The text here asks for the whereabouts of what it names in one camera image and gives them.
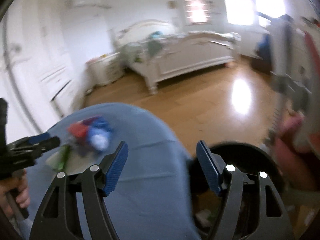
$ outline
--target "bed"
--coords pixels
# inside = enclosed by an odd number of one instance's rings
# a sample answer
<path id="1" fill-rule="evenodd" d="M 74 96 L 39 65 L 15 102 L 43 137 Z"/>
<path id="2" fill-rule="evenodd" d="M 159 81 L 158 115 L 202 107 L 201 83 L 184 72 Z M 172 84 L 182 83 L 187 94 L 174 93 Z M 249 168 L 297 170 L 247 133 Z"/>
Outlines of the bed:
<path id="1" fill-rule="evenodd" d="M 239 41 L 237 33 L 180 33 L 158 20 L 138 22 L 117 38 L 121 63 L 144 77 L 151 94 L 160 81 L 237 60 Z"/>

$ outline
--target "air conditioner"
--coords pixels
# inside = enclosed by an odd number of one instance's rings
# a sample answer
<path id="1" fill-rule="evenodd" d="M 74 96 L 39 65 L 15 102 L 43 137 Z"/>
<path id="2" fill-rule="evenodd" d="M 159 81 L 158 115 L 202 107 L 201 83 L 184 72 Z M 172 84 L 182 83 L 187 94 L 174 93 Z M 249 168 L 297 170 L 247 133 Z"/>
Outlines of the air conditioner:
<path id="1" fill-rule="evenodd" d="M 91 6 L 91 7 L 101 7 L 104 9 L 110 9 L 111 7 L 103 4 L 101 0 L 70 0 L 69 6 L 71 7 L 84 7 L 84 6 Z"/>

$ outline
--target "red cloth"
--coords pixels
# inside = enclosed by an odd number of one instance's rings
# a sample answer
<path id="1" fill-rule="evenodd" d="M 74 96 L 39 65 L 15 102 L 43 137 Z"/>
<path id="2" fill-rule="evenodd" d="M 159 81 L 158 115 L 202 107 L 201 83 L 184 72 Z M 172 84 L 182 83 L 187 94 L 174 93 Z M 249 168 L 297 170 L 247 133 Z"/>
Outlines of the red cloth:
<path id="1" fill-rule="evenodd" d="M 89 127 L 81 122 L 73 123 L 69 126 L 68 132 L 71 133 L 78 142 L 84 143 Z"/>

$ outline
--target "headboard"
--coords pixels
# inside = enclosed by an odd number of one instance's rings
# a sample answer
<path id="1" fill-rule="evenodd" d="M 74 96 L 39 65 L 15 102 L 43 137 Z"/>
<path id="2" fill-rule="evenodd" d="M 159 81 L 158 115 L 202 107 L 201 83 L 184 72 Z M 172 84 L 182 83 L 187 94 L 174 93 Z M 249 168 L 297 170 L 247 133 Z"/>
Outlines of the headboard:
<path id="1" fill-rule="evenodd" d="M 121 47 L 129 42 L 141 41 L 156 31 L 161 31 L 163 34 L 168 35 L 177 33 L 177 28 L 170 22 L 158 20 L 141 21 L 120 32 L 117 43 Z"/>

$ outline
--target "footboard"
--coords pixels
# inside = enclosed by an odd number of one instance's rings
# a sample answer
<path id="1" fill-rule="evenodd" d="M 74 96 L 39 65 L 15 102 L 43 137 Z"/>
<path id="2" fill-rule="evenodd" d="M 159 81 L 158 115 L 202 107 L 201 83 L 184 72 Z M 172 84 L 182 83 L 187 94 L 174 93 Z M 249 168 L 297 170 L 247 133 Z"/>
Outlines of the footboard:
<path id="1" fill-rule="evenodd" d="M 195 39 L 173 44 L 153 62 L 156 82 L 232 60 L 232 50 L 226 43 Z"/>
<path id="2" fill-rule="evenodd" d="M 145 79 L 152 94 L 156 83 L 194 70 L 237 60 L 235 35 L 195 32 L 167 45 L 148 63 Z"/>

